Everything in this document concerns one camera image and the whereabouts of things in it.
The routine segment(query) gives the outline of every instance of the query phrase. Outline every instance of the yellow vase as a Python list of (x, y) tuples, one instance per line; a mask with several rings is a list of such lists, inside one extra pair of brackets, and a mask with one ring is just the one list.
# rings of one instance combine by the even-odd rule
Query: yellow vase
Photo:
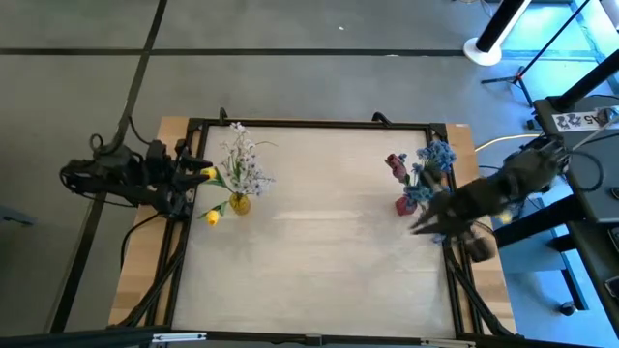
[(232, 193), (230, 195), (230, 207), (234, 209), (234, 213), (238, 216), (243, 216), (250, 212), (251, 202), (250, 198), (245, 194), (241, 193)]

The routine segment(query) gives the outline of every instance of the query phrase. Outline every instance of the yellow flower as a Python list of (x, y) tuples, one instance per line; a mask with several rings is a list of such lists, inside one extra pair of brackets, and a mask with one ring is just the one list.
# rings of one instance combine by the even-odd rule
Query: yellow flower
[(215, 226), (217, 221), (220, 220), (220, 212), (218, 211), (210, 211), (206, 213), (206, 222), (208, 222), (211, 226)]
[(215, 167), (204, 168), (200, 170), (200, 174), (208, 175), (209, 180), (214, 180), (217, 178), (217, 169), (215, 169)]
[(496, 217), (499, 218), (501, 222), (503, 222), (504, 224), (512, 222), (512, 214), (510, 213), (510, 211), (507, 211), (507, 210), (503, 211), (501, 214), (499, 214)]

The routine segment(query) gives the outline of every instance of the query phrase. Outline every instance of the white tabletop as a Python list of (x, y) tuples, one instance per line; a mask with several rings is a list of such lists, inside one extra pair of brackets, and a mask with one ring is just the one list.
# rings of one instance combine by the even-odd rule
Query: white tabletop
[[(192, 221), (174, 329), (277, 334), (455, 336), (441, 247), (398, 217), (402, 184), (384, 159), (426, 146), (420, 130), (250, 128), (277, 179), (211, 227)], [(223, 160), (230, 128), (210, 127)], [(202, 185), (194, 215), (229, 196)]]

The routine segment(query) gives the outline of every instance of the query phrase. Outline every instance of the pink flower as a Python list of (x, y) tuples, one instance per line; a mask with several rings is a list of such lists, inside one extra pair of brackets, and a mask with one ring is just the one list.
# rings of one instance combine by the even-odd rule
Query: pink flower
[(392, 174), (394, 177), (398, 179), (401, 183), (406, 183), (406, 167), (402, 160), (396, 156), (395, 154), (390, 154), (387, 159), (385, 159), (385, 163), (391, 167)]

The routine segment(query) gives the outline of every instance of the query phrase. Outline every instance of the small vase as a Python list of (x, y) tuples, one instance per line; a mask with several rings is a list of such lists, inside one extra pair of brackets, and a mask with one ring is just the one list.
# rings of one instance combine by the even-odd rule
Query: small vase
[(411, 215), (417, 210), (417, 202), (414, 202), (412, 206), (408, 206), (406, 203), (406, 197), (400, 197), (399, 200), (396, 201), (396, 211), (398, 211), (398, 215), (401, 217)]
[(243, 216), (250, 212), (251, 202), (250, 198), (246, 194), (232, 193), (230, 195), (230, 207), (234, 210), (234, 213), (238, 216)]

